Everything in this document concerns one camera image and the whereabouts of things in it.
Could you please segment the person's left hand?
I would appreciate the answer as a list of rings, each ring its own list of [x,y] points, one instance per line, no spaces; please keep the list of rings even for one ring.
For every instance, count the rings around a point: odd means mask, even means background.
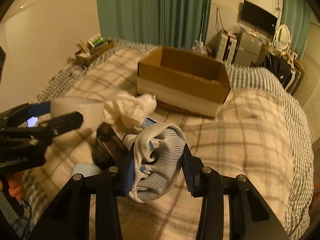
[[[17,200],[20,200],[23,197],[23,174],[24,172],[22,171],[6,176],[9,186],[8,193]]]

